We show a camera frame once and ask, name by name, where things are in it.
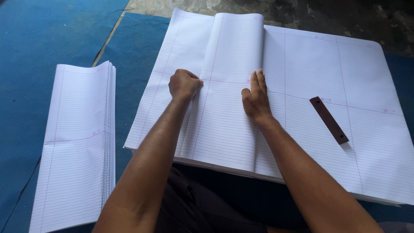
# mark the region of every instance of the blue mat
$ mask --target blue mat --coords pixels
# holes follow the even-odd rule
[[[90,67],[127,3],[0,0],[1,232],[29,229],[56,65]]]
[[[126,13],[114,36],[106,46],[99,63],[110,60],[117,68],[116,80],[116,179],[119,180],[131,158],[131,151],[122,146],[128,136],[134,120],[139,101],[147,85],[149,75],[154,66],[169,24],[168,18]],[[386,56],[399,94],[399,98],[410,127],[413,132],[413,96],[412,74],[408,65],[413,68],[413,60],[397,56]],[[41,129],[43,143],[45,126]],[[239,211],[259,219],[270,226],[295,228],[305,226],[296,205],[285,185],[263,180],[240,177],[212,170],[174,164],[183,173],[191,176],[201,184],[210,188]],[[4,232],[21,232],[28,229],[37,172],[28,183],[25,192],[9,220]],[[405,221],[414,222],[414,206],[385,206],[361,201],[363,207],[378,222]],[[90,232],[93,224],[62,230],[60,232]]]

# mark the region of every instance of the brown ruler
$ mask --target brown ruler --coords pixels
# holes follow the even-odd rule
[[[334,136],[337,143],[342,144],[348,142],[349,139],[344,134],[341,127],[339,127],[338,123],[335,121],[334,117],[328,111],[326,106],[323,104],[322,100],[320,100],[319,96],[312,98],[309,101],[315,108],[316,112],[319,114],[320,118],[325,123],[326,127],[331,132],[332,136]]]

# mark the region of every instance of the lined sheet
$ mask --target lined sheet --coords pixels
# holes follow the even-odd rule
[[[107,150],[114,143],[112,65],[58,65],[29,232],[94,222],[101,212]]]
[[[260,20],[255,14],[213,18],[175,10],[125,147],[138,147],[171,100],[169,76],[186,68],[205,82],[186,113],[176,159],[280,180],[267,142],[241,103],[251,72],[263,67],[273,115],[347,191],[414,204],[414,147],[381,46],[267,25],[263,33]],[[197,55],[187,61],[179,51]],[[333,139],[309,102],[316,96],[348,143]]]
[[[137,115],[125,142],[125,148],[137,149],[170,103],[171,94],[168,83],[176,69],[186,69],[200,76],[212,25],[213,17],[211,16],[174,10],[154,69],[140,101]],[[181,153],[191,105],[192,103],[182,124],[176,156]]]
[[[266,25],[264,41],[270,103],[285,130],[347,191],[413,204],[414,147],[381,46]],[[333,139],[309,102],[315,96],[348,143]],[[265,163],[255,170],[278,177],[260,138],[256,160]]]
[[[181,157],[254,172],[256,127],[241,102],[261,66],[263,16],[216,14]]]

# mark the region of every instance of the stained floor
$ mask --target stained floor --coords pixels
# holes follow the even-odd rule
[[[131,0],[125,10],[171,17],[174,8],[260,13],[268,25],[372,40],[386,53],[413,56],[413,0]]]

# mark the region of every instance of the person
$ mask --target person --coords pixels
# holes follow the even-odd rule
[[[172,100],[131,158],[94,227],[100,232],[286,232],[266,228],[171,169],[190,100],[203,80],[171,76]],[[319,166],[273,117],[262,69],[241,90],[247,116],[269,144],[280,173],[312,232],[383,232],[362,206]]]

